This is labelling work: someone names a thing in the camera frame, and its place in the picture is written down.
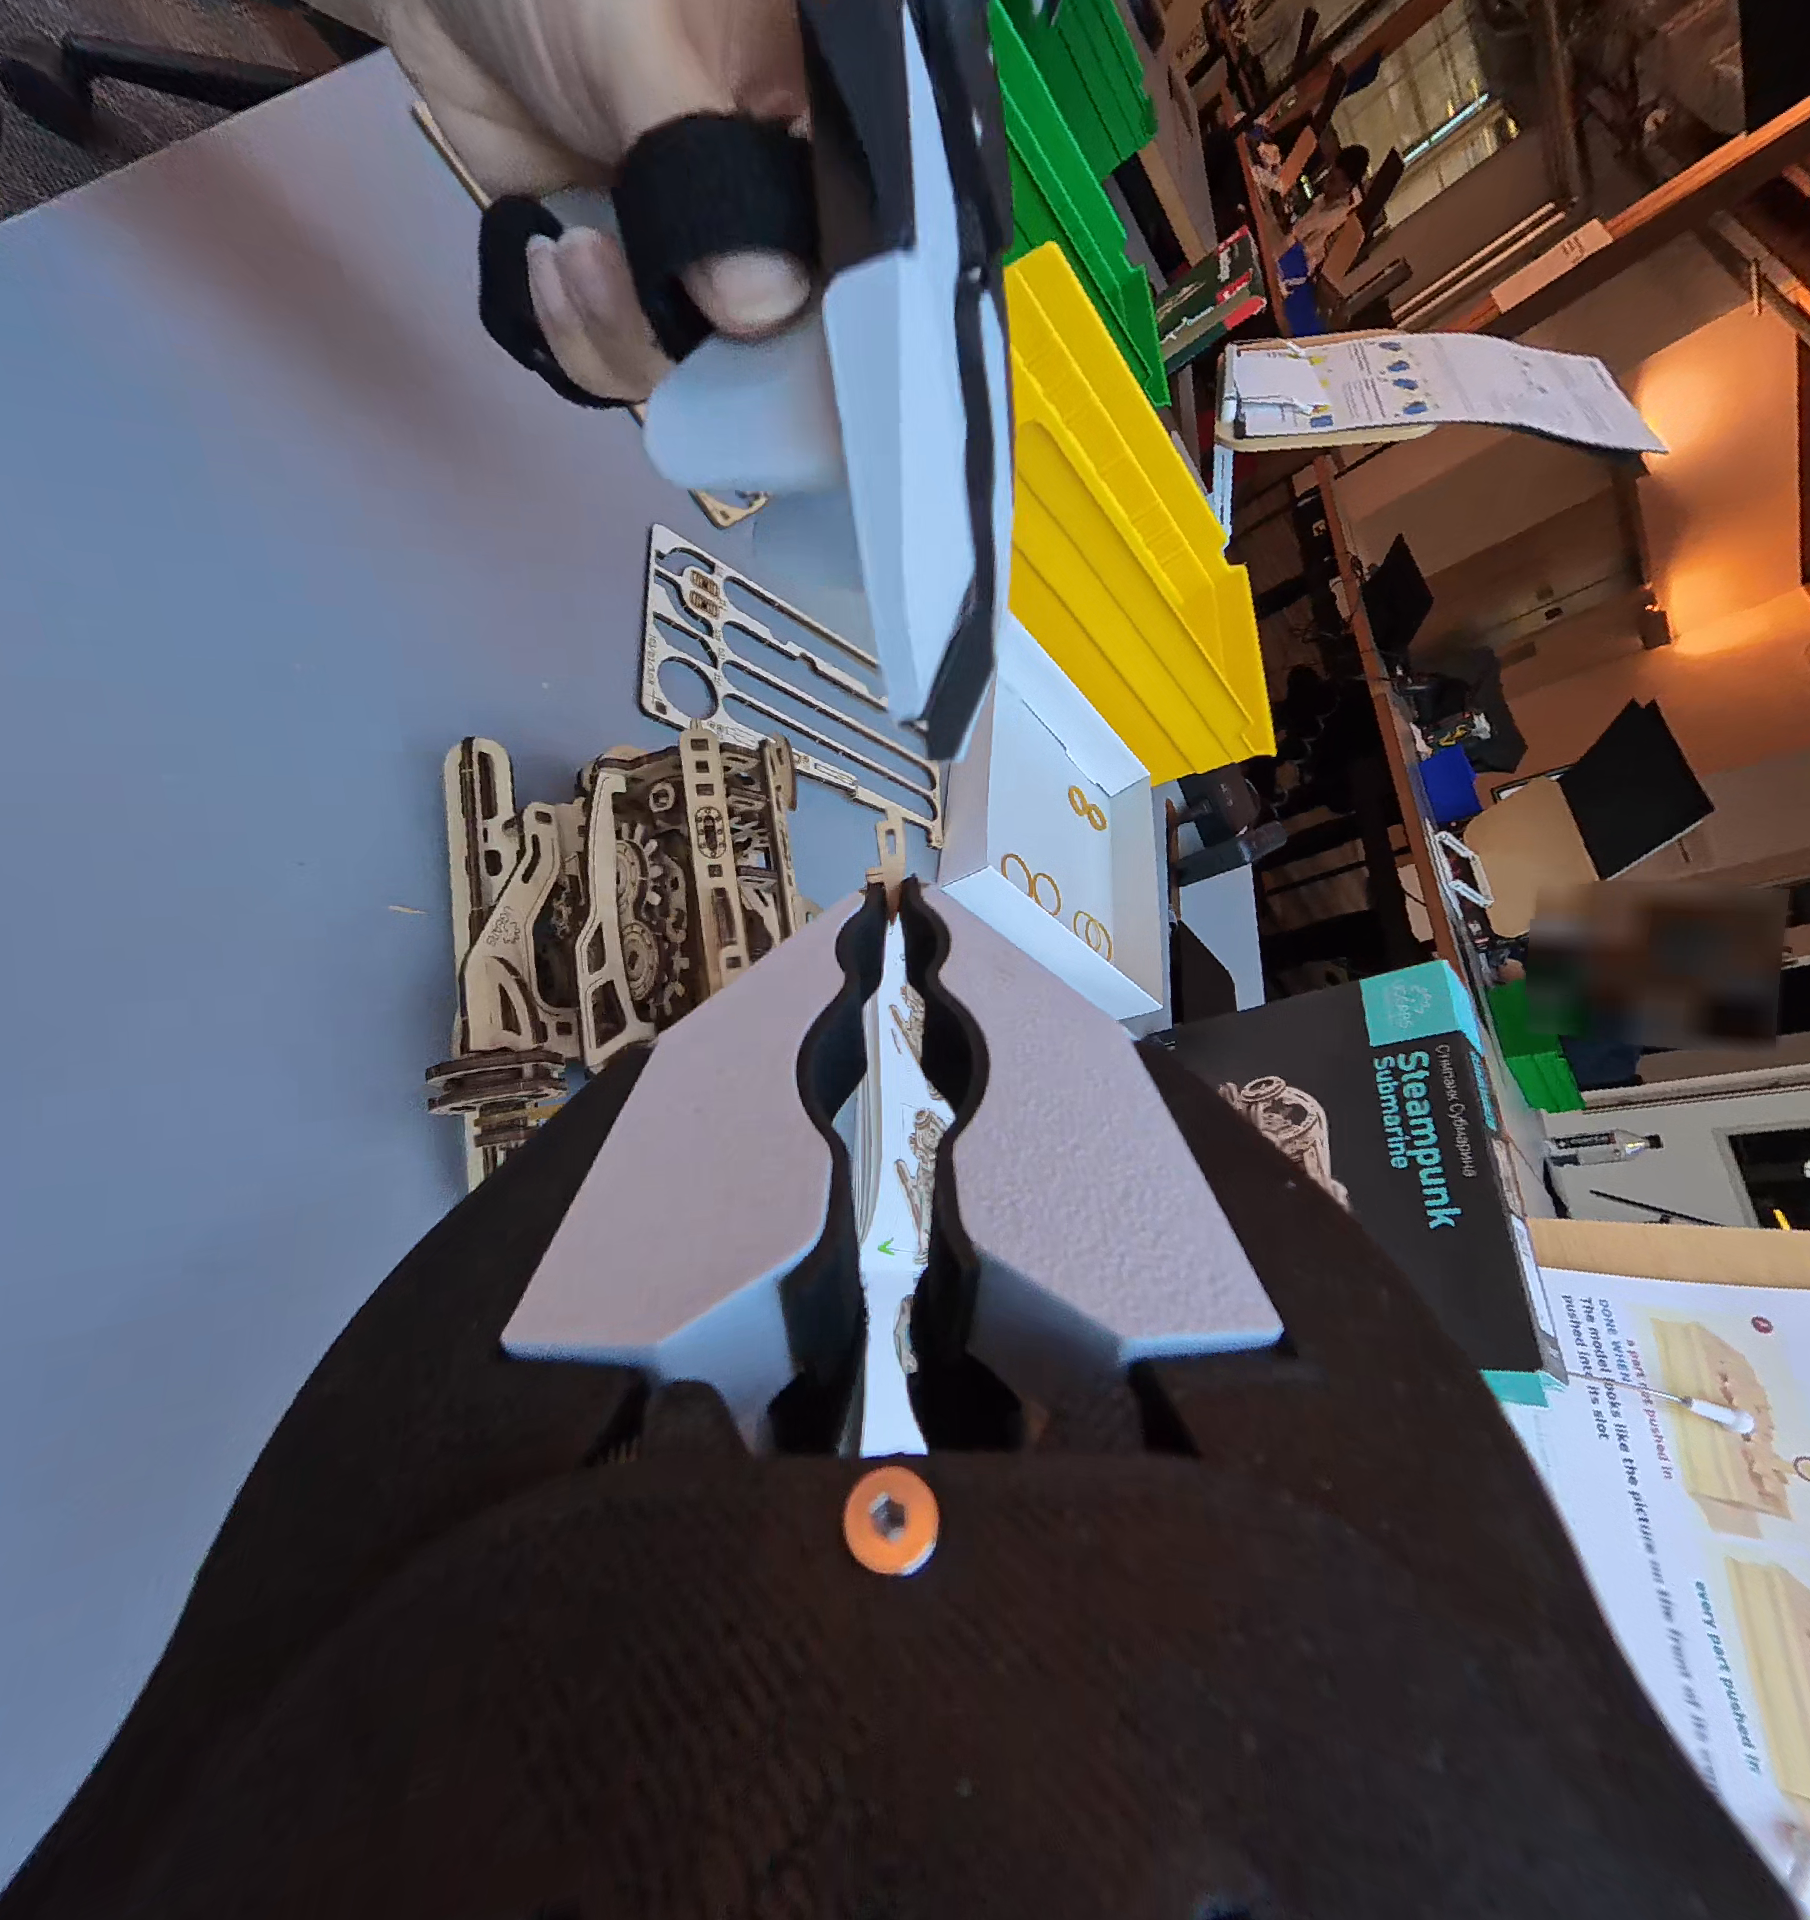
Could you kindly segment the partly built wooden model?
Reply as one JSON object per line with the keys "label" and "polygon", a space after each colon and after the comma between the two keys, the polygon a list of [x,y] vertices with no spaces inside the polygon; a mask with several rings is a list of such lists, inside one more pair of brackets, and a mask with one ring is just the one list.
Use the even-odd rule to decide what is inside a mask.
{"label": "partly built wooden model", "polygon": [[728,745],[693,726],[667,751],[611,751],[558,802],[517,802],[510,751],[464,738],[440,791],[458,1004],[426,1088],[430,1113],[461,1123],[479,1188],[573,1074],[653,1045],[812,913],[783,735]]}

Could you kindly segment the stack of green storage bins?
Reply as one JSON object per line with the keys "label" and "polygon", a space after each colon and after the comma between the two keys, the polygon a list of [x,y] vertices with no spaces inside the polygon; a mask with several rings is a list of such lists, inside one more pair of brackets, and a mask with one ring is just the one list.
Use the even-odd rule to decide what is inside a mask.
{"label": "stack of green storage bins", "polygon": [[1059,247],[1154,408],[1169,407],[1147,272],[1127,253],[1112,173],[1159,133],[1115,3],[988,3],[1008,128],[1008,263]]}

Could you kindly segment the clipboard with printed paper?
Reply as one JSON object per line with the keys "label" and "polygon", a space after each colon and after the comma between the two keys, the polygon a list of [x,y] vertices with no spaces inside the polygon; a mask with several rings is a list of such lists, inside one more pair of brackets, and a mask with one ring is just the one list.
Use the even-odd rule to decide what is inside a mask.
{"label": "clipboard with printed paper", "polygon": [[1363,330],[1226,351],[1218,441],[1237,451],[1398,445],[1510,430],[1617,457],[1666,452],[1592,357],[1472,332]]}

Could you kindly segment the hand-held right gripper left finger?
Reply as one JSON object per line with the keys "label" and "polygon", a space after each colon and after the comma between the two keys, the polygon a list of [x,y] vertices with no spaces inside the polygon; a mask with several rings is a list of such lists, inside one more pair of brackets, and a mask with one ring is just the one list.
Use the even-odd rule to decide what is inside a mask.
{"label": "hand-held right gripper left finger", "polygon": [[839,1120],[886,957],[868,888],[646,1051],[507,1323],[512,1360],[711,1386],[758,1454],[849,1449],[871,1315]]}

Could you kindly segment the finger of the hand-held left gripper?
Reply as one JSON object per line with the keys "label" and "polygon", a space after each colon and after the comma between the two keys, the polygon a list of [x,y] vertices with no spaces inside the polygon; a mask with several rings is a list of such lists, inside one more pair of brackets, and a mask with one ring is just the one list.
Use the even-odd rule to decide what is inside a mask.
{"label": "finger of the hand-held left gripper", "polygon": [[909,44],[909,385],[897,461],[849,492],[894,716],[963,755],[1008,613],[1015,238],[986,3],[902,3]]}

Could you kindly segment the dark grey desk device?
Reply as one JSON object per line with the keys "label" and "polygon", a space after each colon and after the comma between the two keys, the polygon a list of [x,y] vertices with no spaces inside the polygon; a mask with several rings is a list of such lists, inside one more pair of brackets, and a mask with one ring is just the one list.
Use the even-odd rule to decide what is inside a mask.
{"label": "dark grey desk device", "polygon": [[1240,767],[1184,773],[1181,807],[1169,823],[1169,883],[1199,886],[1240,874],[1287,843],[1287,826],[1271,814],[1265,798]]}

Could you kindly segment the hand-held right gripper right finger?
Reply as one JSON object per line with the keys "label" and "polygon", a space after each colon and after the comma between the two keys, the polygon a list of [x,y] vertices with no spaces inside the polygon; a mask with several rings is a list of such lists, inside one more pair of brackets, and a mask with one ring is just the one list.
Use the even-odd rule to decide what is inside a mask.
{"label": "hand-held right gripper right finger", "polygon": [[1016,1449],[1137,1364],[1273,1349],[1279,1308],[1134,1038],[940,888],[900,899],[949,1110],[909,1398],[931,1454]]}

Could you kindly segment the black monitor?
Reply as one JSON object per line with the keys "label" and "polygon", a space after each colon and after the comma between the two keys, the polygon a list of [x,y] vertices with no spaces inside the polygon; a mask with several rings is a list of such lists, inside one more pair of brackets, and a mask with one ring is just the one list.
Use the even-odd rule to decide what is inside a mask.
{"label": "black monitor", "polygon": [[1360,591],[1373,644],[1382,657],[1406,658],[1435,613],[1435,591],[1406,535],[1391,544]]}

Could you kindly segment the person's left hand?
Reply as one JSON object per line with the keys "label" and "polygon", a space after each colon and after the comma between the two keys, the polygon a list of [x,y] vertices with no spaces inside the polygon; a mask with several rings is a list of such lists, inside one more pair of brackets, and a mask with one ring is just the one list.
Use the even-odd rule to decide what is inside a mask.
{"label": "person's left hand", "polygon": [[[629,151],[692,114],[802,129],[797,3],[339,3],[380,39],[489,197],[609,192]],[[533,235],[540,345],[582,395],[643,404],[670,370],[627,247]]]}

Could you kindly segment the printed instruction sheet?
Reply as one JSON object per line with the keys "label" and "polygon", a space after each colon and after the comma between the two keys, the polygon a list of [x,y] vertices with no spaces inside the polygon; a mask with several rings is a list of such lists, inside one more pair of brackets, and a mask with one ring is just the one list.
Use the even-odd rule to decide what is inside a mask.
{"label": "printed instruction sheet", "polygon": [[1614,1637],[1810,1917],[1810,1290],[1545,1268],[1563,1380],[1488,1377]]}

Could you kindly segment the white cardboard box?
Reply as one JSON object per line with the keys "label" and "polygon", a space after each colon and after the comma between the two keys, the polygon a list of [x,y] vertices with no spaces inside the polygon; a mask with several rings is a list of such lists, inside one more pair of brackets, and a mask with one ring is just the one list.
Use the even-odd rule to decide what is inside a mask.
{"label": "white cardboard box", "polygon": [[1169,999],[1159,807],[1147,766],[1005,616],[996,670],[949,766],[940,888],[1112,1020]]}

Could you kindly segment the green and red box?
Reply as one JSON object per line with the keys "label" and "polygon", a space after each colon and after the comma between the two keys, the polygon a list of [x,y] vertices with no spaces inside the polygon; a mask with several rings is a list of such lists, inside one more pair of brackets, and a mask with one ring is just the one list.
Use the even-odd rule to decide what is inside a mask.
{"label": "green and red box", "polygon": [[1165,375],[1215,352],[1271,310],[1256,230],[1240,225],[1210,253],[1166,283],[1154,301]]}

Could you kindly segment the phone booth door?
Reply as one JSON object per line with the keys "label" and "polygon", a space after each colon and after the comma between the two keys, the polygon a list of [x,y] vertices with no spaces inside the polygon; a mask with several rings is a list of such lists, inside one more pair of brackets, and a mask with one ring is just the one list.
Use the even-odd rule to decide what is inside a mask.
{"label": "phone booth door", "polygon": [[1810,1232],[1810,1065],[1591,1092],[1542,1130],[1579,1221]]}

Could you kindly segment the black model kit box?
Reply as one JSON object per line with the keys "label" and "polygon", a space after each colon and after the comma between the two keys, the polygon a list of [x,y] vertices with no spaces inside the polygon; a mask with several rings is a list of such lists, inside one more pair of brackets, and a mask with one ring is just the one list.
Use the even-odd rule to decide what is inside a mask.
{"label": "black model kit box", "polygon": [[1169,1046],[1398,1261],[1481,1373],[1566,1380],[1484,1026],[1445,963],[1184,1020]]}

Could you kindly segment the stack of yellow storage bins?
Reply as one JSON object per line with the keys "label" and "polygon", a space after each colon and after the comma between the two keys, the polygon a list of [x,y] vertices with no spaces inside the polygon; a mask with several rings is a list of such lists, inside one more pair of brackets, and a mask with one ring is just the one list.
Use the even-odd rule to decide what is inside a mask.
{"label": "stack of yellow storage bins", "polygon": [[1153,773],[1276,752],[1244,566],[1059,245],[1005,267],[1008,608]]}

